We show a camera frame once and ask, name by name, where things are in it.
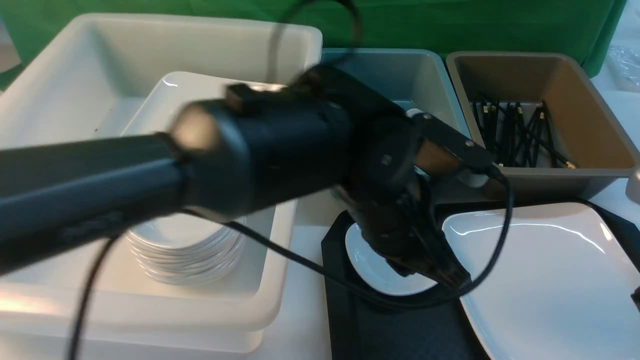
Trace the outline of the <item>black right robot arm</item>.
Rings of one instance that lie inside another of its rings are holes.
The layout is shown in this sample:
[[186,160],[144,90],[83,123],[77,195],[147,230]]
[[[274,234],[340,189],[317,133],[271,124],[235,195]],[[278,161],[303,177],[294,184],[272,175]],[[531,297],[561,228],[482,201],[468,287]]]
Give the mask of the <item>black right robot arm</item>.
[[640,287],[638,286],[630,295],[635,307],[640,311]]

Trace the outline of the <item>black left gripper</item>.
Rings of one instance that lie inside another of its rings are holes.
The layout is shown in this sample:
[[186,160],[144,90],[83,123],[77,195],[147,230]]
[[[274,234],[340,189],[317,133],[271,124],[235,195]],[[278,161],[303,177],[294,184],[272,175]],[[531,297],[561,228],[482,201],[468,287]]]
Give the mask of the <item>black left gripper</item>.
[[435,189],[415,171],[421,131],[400,107],[348,109],[349,168],[338,194],[363,239],[398,273],[458,290],[471,281],[435,221]]

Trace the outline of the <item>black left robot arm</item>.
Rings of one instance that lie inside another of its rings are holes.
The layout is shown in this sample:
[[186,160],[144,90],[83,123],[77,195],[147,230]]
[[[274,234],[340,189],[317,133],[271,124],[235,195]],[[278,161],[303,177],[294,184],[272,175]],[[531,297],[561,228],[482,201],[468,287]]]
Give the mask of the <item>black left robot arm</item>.
[[470,281],[414,172],[427,121],[317,64],[277,91],[244,83],[182,107],[169,132],[1,151],[1,273],[184,210],[228,223],[341,188],[402,275]]

